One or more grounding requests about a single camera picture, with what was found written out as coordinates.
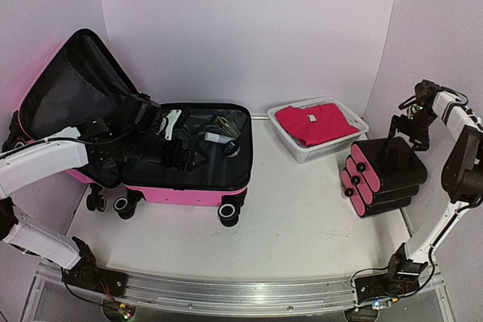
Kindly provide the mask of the white cosmetic tube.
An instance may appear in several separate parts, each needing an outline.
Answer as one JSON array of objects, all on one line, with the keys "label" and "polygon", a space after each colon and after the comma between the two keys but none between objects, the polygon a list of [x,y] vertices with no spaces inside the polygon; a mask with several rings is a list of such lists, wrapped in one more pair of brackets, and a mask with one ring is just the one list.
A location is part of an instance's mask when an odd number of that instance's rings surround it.
[{"label": "white cosmetic tube", "polygon": [[226,144],[230,141],[233,141],[233,138],[218,133],[206,132],[205,141],[210,143]]}]

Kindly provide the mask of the white perforated plastic basket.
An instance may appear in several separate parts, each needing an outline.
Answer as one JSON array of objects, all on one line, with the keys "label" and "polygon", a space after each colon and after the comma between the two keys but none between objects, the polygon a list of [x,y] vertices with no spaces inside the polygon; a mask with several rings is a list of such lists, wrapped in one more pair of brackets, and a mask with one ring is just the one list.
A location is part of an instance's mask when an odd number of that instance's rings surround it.
[{"label": "white perforated plastic basket", "polygon": [[272,107],[275,134],[299,164],[342,151],[369,131],[368,124],[334,97]]}]

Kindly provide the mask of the pink hard-shell kids suitcase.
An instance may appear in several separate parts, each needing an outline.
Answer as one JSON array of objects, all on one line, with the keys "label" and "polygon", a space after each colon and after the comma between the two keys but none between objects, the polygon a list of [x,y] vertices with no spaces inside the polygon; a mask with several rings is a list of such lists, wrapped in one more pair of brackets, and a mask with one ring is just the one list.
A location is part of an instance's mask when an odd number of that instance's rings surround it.
[{"label": "pink hard-shell kids suitcase", "polygon": [[217,208],[238,223],[251,178],[251,114],[232,103],[157,103],[136,89],[100,37],[73,33],[47,61],[12,115],[2,150],[67,127],[88,162],[71,169],[87,183],[89,210],[105,210],[104,189],[124,186],[113,207],[130,219],[139,201]]}]

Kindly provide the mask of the pink and black drawer organizer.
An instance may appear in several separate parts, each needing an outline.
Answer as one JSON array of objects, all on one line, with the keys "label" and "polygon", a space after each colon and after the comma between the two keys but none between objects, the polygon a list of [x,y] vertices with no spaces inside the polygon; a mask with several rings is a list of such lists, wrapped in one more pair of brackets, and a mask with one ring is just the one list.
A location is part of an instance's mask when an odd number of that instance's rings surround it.
[{"label": "pink and black drawer organizer", "polygon": [[423,162],[400,136],[353,142],[340,171],[343,195],[361,218],[408,206],[427,177]]}]

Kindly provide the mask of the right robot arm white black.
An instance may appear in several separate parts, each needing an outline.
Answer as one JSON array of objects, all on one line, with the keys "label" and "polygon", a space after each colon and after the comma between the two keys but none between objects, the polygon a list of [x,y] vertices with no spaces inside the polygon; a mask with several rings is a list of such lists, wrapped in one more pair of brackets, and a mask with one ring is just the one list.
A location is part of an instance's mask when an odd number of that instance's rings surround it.
[{"label": "right robot arm white black", "polygon": [[380,277],[384,295],[412,296],[423,289],[419,278],[435,266],[433,256],[461,217],[482,203],[482,120],[469,108],[466,95],[433,81],[416,84],[414,95],[399,105],[388,137],[408,136],[415,152],[429,148],[429,126],[439,118],[450,131],[454,146],[441,171],[441,187],[448,202],[392,255]]}]

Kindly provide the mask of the red garment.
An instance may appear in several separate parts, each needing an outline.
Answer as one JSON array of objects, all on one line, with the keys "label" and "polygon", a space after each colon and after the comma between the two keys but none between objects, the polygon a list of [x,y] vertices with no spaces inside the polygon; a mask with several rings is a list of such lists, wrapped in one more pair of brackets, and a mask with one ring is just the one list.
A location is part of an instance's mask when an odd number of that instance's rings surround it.
[{"label": "red garment", "polygon": [[325,103],[305,109],[288,106],[275,113],[281,127],[302,146],[311,147],[358,133],[340,108]]}]

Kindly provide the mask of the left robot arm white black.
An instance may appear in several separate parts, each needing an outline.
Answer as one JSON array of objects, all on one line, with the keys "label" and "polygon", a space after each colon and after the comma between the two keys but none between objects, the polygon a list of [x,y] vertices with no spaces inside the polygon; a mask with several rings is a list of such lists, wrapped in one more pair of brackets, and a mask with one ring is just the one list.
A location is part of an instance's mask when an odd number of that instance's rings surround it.
[{"label": "left robot arm white black", "polygon": [[153,137],[138,140],[131,128],[117,136],[101,118],[78,127],[66,127],[50,136],[1,154],[1,240],[60,266],[86,290],[101,283],[101,272],[90,247],[81,239],[58,234],[32,219],[16,205],[16,193],[67,170],[104,161],[109,157],[139,158],[190,170],[195,163],[175,155],[173,129],[187,120],[190,109],[177,106],[169,112],[155,109]]}]

